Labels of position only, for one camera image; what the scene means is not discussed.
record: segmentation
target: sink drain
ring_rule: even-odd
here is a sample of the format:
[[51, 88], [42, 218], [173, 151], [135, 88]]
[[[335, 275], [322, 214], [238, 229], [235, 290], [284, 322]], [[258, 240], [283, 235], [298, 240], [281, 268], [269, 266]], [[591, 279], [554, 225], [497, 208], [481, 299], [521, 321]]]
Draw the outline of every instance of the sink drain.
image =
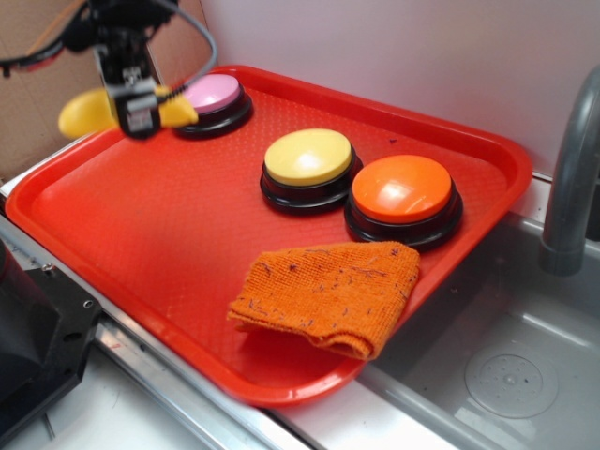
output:
[[465, 372], [467, 389], [486, 410], [521, 419], [545, 411], [558, 394], [558, 378], [548, 361], [512, 343], [477, 352]]

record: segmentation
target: cardboard box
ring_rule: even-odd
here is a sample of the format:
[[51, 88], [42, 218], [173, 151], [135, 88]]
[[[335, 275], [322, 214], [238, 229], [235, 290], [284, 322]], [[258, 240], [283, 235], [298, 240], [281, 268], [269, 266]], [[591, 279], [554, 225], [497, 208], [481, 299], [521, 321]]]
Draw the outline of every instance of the cardboard box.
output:
[[[2, 0], [0, 58], [27, 52], [70, 3], [72, 0]], [[179, 5], [204, 22], [199, 0], [180, 0]], [[166, 84], [192, 75], [209, 52], [202, 37], [177, 16], [159, 30], [150, 47], [160, 81]], [[44, 68], [14, 71], [9, 79], [0, 80], [0, 185], [68, 144], [56, 125], [58, 114], [71, 98], [100, 85], [91, 50], [63, 52]]]

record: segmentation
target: stainless steel sink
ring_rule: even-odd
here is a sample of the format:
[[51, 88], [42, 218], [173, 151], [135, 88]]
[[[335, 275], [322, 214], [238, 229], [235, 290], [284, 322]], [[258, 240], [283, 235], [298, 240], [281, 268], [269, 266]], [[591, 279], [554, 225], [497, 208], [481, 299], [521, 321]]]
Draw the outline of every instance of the stainless steel sink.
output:
[[600, 246], [555, 277], [540, 233], [507, 216], [361, 382], [458, 448], [599, 448]]

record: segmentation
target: folded cloth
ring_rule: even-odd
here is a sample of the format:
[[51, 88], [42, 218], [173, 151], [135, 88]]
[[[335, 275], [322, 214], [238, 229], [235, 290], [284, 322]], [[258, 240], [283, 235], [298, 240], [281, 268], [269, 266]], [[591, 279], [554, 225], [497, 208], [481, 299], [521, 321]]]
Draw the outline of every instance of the folded cloth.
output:
[[314, 346], [375, 359], [418, 278], [419, 254], [398, 242], [265, 252], [252, 264], [228, 318], [304, 336]]

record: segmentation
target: gray faucet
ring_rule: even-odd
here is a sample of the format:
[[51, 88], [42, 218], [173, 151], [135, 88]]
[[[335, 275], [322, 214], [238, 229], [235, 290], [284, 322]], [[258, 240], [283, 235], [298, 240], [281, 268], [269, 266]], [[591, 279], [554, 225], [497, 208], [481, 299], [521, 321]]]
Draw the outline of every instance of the gray faucet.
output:
[[581, 86], [562, 138], [540, 246], [539, 263], [546, 272], [574, 275], [586, 236], [600, 240], [599, 171], [600, 66]]

